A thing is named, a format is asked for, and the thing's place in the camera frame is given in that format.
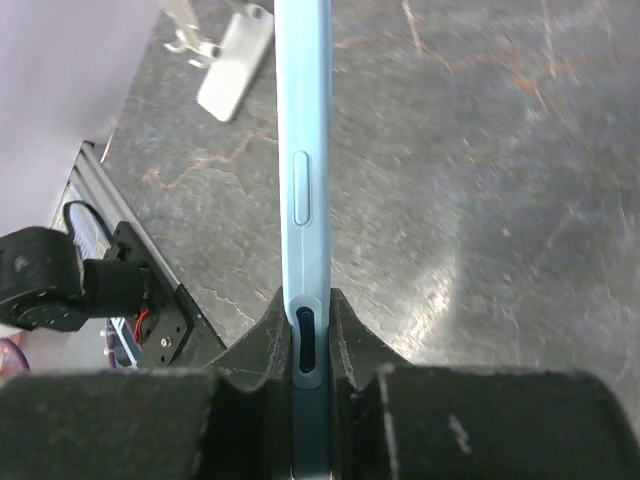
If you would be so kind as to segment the light blue cased phone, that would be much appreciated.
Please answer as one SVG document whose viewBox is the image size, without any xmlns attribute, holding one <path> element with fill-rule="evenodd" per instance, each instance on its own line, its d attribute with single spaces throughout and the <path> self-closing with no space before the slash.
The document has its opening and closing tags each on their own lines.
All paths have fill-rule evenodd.
<svg viewBox="0 0 640 480">
<path fill-rule="evenodd" d="M 331 475 L 328 331 L 331 4 L 277 1 L 283 302 L 291 327 L 292 475 Z"/>
</svg>

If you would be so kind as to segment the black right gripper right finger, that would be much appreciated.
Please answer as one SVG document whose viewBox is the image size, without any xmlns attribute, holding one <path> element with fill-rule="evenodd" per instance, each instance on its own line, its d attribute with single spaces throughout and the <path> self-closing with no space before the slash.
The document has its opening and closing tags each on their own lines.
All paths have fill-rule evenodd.
<svg viewBox="0 0 640 480">
<path fill-rule="evenodd" d="M 331 293 L 332 469 L 338 479 L 635 479 L 620 402 L 576 370 L 418 366 Z"/>
</svg>

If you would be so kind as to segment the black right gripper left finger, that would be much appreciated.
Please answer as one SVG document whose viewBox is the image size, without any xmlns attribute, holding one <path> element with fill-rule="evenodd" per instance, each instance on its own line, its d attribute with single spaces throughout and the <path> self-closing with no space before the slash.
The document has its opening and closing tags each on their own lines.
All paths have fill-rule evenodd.
<svg viewBox="0 0 640 480">
<path fill-rule="evenodd" d="M 276 294 L 202 368 L 50 371 L 1 386 L 5 479 L 286 479 L 290 329 Z"/>
</svg>

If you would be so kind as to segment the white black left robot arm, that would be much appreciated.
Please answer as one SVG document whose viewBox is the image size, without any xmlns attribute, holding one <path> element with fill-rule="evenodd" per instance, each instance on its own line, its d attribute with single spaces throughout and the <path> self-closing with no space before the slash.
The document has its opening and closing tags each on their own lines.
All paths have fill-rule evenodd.
<svg viewBox="0 0 640 480">
<path fill-rule="evenodd" d="M 148 269 L 80 258 L 65 233 L 28 227 L 1 238 L 1 324 L 76 332 L 95 318 L 128 317 L 149 297 Z"/>
</svg>

